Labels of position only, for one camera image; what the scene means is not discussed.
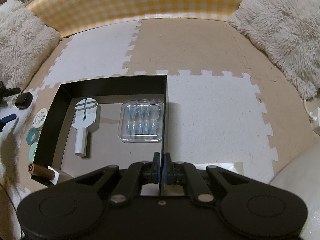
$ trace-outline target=yellow checkered wall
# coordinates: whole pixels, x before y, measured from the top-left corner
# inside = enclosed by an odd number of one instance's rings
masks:
[[[227,21],[242,0],[34,0],[27,8],[63,37],[112,23],[149,18]]]

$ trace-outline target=clear plastic case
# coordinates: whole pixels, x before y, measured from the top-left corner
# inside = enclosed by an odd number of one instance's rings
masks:
[[[118,136],[123,142],[159,142],[162,139],[163,102],[159,99],[122,104]]]

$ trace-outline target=metal screw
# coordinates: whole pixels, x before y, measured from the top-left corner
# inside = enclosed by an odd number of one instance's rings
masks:
[[[110,200],[114,203],[122,203],[122,202],[125,202],[127,198],[125,197],[125,195],[116,194],[111,196]]]
[[[211,194],[200,194],[198,200],[201,202],[211,202],[214,200],[214,197]]]
[[[160,205],[160,206],[164,206],[166,204],[167,204],[167,202],[165,200],[159,200],[158,201],[158,205]]]

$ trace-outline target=white fluffy pillow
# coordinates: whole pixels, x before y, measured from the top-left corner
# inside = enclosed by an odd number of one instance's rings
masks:
[[[316,95],[320,0],[243,0],[229,23],[268,55],[302,99]]]
[[[6,88],[24,90],[58,45],[60,34],[17,0],[0,6],[0,80]],[[5,98],[13,107],[17,96]]]

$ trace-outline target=electrical outlet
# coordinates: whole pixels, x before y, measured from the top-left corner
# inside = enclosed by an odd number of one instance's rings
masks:
[[[318,107],[311,115],[316,118],[315,121],[311,122],[311,128],[316,134],[320,135],[320,108]]]

